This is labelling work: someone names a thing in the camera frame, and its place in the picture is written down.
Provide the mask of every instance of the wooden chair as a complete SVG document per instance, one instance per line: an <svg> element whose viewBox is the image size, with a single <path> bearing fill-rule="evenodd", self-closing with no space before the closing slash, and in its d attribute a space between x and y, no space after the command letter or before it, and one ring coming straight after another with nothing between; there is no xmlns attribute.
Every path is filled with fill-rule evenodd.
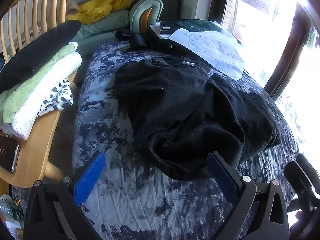
<svg viewBox="0 0 320 240"><path fill-rule="evenodd" d="M8 36L10 43L10 50L12 56L16 54L13 34L12 34L12 7L17 5L16 10L16 33L19 49L23 49L21 31L20 31L20 2L21 0L15 0L8 9ZM54 28L57 26L57 2L58 0L51 0L50 3L50 26ZM25 0L24 5L24 33L26 44L30 43L29 27L28 27L28 3L29 0ZM59 23L63 23L66 20L66 3L67 0L60 0L59 8ZM38 0L33 0L32 6L32 30L34 39L38 38ZM47 0L41 2L41 28L42 33L47 31ZM1 46L4 54L4 59L9 62L8 53L6 50L4 40L4 27L3 20L0 22L0 39ZM75 87L73 80L76 76L76 71L69 76L71 87ZM53 111L36 118L33 125L31 134L27 141L15 138L21 142L21 148L18 156L16 171L14 174L9 173L2 167L0 167L0 178L7 183L17 187L32 187L36 180L42 179L44 176L50 179L60 180L64 173L48 161L48 156L51 148L54 132L60 117L60 111Z"/></svg>

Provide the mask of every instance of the blue gripper pad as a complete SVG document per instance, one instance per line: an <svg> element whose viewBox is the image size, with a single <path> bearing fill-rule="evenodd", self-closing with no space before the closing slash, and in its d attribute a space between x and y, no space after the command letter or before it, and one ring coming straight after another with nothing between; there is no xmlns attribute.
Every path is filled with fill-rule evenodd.
<svg viewBox="0 0 320 240"><path fill-rule="evenodd" d="M96 152L90 160L91 163L77 180L73 188L73 199L77 206L87 201L106 165L106 157L101 152Z"/></svg>
<svg viewBox="0 0 320 240"><path fill-rule="evenodd" d="M217 182L227 202L237 204L239 202L239 184L231 176L227 169L226 162L217 153L210 153L207 158L207 165L210 173Z"/></svg>

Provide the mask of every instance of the yellow jacket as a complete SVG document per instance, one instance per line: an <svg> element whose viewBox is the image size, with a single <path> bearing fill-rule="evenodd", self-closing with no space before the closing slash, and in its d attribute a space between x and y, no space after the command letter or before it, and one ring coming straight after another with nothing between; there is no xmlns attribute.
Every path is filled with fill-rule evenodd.
<svg viewBox="0 0 320 240"><path fill-rule="evenodd" d="M80 5L80 11L67 20L78 20L89 25L106 17L111 11L120 11L131 6L130 0L91 0Z"/></svg>

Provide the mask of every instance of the black clothing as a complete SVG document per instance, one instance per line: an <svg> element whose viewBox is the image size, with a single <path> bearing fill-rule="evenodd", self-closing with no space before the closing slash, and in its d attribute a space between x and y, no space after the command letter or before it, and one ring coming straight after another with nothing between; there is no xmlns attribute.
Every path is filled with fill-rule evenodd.
<svg viewBox="0 0 320 240"><path fill-rule="evenodd" d="M80 30L71 20L48 30L17 52L0 71L0 93L33 77Z"/></svg>
<svg viewBox="0 0 320 240"><path fill-rule="evenodd" d="M232 166L281 142L263 98L233 88L206 65L170 58L127 62L115 88L129 114L137 151L176 180L211 177L207 156Z"/></svg>

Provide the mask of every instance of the pillow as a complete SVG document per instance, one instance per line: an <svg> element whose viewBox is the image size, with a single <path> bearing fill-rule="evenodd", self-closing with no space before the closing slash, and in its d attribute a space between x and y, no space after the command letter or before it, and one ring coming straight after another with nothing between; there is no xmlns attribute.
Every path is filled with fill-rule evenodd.
<svg viewBox="0 0 320 240"><path fill-rule="evenodd" d="M0 72L0 93L33 77L72 40L80 27L81 22L76 20L64 22L19 50Z"/></svg>
<svg viewBox="0 0 320 240"><path fill-rule="evenodd" d="M129 25L129 10L111 12L103 19L90 25L82 24L73 41L80 41L92 35L125 28Z"/></svg>
<svg viewBox="0 0 320 240"><path fill-rule="evenodd" d="M147 27L159 21L160 14L163 9L163 3L161 0L139 0L130 10L130 30L133 33L140 32L141 15L152 8L148 18Z"/></svg>

